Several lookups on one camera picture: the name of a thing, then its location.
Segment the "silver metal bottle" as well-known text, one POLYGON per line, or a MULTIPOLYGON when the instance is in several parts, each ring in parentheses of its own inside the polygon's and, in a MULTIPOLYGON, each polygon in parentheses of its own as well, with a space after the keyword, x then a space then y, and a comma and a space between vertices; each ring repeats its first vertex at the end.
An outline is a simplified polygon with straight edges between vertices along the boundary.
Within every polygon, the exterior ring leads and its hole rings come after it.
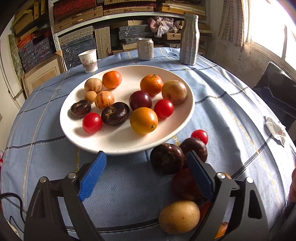
POLYGON ((184 26, 181 32, 179 61, 186 65, 195 65, 198 57, 200 32, 198 29, 199 17, 185 14, 184 26))

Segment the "small tan fruit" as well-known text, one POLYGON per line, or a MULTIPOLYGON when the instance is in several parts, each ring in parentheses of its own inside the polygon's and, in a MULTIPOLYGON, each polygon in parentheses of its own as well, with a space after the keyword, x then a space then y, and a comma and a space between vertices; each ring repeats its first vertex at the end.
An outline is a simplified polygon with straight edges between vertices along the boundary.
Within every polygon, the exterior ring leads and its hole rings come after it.
POLYGON ((95 102, 96 96, 97 93, 95 91, 88 91, 84 94, 84 99, 93 104, 93 102, 95 102))

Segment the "crumpled white tissue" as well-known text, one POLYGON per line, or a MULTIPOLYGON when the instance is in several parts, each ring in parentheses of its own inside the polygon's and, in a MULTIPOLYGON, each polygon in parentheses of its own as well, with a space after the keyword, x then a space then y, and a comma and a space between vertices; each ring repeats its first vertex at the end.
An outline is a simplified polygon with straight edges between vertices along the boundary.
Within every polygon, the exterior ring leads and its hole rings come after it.
POLYGON ((268 116, 265 117, 265 125, 270 131, 271 135, 284 147, 287 138, 285 126, 268 116))

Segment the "dark red plum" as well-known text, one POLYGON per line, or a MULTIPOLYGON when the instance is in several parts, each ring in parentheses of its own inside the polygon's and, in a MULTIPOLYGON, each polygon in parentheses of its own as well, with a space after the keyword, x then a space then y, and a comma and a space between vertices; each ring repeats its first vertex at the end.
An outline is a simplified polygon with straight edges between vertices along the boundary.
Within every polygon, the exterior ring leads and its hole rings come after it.
POLYGON ((141 107, 151 108, 152 99, 146 92, 138 90, 129 97, 129 105, 133 111, 141 107))

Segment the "dark brown water chestnut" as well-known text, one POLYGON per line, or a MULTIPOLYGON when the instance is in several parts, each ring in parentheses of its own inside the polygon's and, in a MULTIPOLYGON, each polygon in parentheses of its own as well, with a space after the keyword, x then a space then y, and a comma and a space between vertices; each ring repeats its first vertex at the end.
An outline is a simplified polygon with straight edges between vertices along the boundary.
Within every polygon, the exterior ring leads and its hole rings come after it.
POLYGON ((109 126, 121 126, 126 122, 130 108, 124 102, 115 102, 103 109, 101 118, 103 123, 109 126))

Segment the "yellow orange tomato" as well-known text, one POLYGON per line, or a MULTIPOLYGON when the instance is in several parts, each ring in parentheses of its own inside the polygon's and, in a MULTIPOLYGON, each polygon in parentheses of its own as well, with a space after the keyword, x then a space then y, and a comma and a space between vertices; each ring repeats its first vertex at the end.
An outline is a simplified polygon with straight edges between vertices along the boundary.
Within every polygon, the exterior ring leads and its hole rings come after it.
POLYGON ((151 108, 138 108, 130 116, 130 126, 140 135, 151 133, 158 127, 157 114, 151 108))

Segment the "blue checked tablecloth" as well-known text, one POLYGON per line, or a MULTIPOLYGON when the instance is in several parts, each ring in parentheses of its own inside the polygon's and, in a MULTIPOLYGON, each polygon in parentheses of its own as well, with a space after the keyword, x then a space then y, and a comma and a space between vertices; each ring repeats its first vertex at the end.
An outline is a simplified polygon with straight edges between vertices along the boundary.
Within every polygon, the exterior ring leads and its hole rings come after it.
MULTIPOLYGON (((196 129, 209 136, 208 163, 236 180, 251 177, 265 208, 270 236, 295 240, 295 219, 285 217, 290 185, 295 181, 295 147, 284 145, 265 125, 274 114, 237 77, 199 57, 196 65, 179 62, 179 51, 158 48, 147 65, 182 77, 195 96, 195 111, 177 134, 183 141, 196 129)), ((95 155, 78 150, 59 123, 62 103, 88 78, 82 66, 74 67, 38 87, 23 104, 11 128, 3 155, 1 191, 13 192, 27 209, 39 179, 64 178, 95 155)), ((107 165, 84 205, 105 240, 188 240, 190 234, 172 236, 158 224, 161 209, 172 202, 169 176, 154 172, 149 151, 109 156, 107 165)))

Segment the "dark purple plum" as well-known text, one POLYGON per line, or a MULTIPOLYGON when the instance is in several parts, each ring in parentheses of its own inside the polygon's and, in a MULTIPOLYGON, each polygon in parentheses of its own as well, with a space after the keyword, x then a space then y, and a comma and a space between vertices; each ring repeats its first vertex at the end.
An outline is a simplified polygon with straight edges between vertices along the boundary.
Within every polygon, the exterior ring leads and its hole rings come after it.
POLYGON ((194 201, 202 198, 201 191, 189 168, 176 173, 171 181, 171 190, 179 200, 194 201))

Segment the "black cushioned chair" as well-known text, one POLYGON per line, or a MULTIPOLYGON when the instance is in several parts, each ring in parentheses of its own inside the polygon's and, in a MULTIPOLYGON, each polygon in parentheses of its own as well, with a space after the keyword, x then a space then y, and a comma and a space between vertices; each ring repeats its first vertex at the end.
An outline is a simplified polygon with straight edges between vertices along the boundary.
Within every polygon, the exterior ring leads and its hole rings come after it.
POLYGON ((295 120, 295 81, 274 63, 267 64, 253 91, 281 122, 295 120))

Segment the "tan round fruit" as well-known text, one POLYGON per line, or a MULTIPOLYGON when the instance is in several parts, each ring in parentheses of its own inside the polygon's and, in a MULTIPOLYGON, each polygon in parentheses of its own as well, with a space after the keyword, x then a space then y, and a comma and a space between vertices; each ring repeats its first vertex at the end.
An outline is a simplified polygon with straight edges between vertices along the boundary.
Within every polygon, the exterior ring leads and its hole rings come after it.
POLYGON ((193 230, 200 220, 200 209, 193 201, 182 200, 164 207, 159 214, 161 229, 170 234, 178 235, 193 230))
POLYGON ((99 78, 89 78, 84 84, 84 89, 86 92, 95 91, 100 92, 103 88, 103 83, 99 78))

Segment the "brown round fruit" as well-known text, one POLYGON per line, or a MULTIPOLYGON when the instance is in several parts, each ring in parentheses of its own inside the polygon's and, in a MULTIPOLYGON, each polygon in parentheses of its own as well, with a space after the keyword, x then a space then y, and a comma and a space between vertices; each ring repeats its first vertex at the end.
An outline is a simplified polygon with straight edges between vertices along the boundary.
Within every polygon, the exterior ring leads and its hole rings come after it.
POLYGON ((167 81, 162 87, 162 97, 169 100, 173 105, 181 104, 187 97, 186 86, 178 80, 167 81))

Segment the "wooden framed board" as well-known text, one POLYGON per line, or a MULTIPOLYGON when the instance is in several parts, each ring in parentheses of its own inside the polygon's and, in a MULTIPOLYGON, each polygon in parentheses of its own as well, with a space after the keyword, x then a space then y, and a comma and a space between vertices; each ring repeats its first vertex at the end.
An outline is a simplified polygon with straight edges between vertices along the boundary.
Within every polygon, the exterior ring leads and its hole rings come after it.
POLYGON ((46 60, 32 68, 29 72, 25 73, 23 77, 23 86, 26 97, 28 97, 36 87, 66 71, 67 68, 64 63, 62 52, 58 51, 51 55, 46 60))

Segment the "striped orange small fruit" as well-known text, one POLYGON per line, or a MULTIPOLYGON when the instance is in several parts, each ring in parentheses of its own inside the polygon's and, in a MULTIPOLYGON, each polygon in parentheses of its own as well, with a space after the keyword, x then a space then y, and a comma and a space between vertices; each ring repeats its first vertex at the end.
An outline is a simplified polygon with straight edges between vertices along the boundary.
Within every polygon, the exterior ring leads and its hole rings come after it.
POLYGON ((101 91, 95 97, 95 106, 98 109, 104 109, 115 102, 115 97, 110 91, 101 91))

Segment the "red cherry tomato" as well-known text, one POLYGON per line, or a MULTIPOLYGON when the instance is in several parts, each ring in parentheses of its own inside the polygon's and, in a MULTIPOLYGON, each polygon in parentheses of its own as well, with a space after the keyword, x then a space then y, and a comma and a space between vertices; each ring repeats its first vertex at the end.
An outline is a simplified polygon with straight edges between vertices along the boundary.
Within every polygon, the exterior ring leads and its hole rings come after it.
POLYGON ((154 105, 154 112, 157 114, 158 118, 165 119, 173 114, 174 106, 171 101, 161 99, 154 105))
POLYGON ((82 128, 86 133, 94 134, 102 127, 102 118, 97 113, 88 113, 83 118, 82 128))
POLYGON ((211 202, 210 201, 205 202, 205 203, 202 203, 201 205, 199 205, 199 211, 200 211, 200 220, 199 220, 199 223, 202 221, 203 217, 207 213, 210 205, 211 205, 211 202))
POLYGON ((208 134, 204 130, 195 130, 192 132, 191 137, 199 139, 205 145, 208 143, 208 134))

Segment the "orange mandarin with stem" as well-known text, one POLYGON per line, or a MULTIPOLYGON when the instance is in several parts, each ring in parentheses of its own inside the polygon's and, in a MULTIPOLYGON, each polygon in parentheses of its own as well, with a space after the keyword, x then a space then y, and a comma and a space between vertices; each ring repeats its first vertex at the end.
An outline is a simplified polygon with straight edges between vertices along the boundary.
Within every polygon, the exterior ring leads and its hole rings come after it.
POLYGON ((150 74, 142 78, 140 81, 140 89, 150 96, 159 94, 163 87, 162 79, 155 74, 150 74))

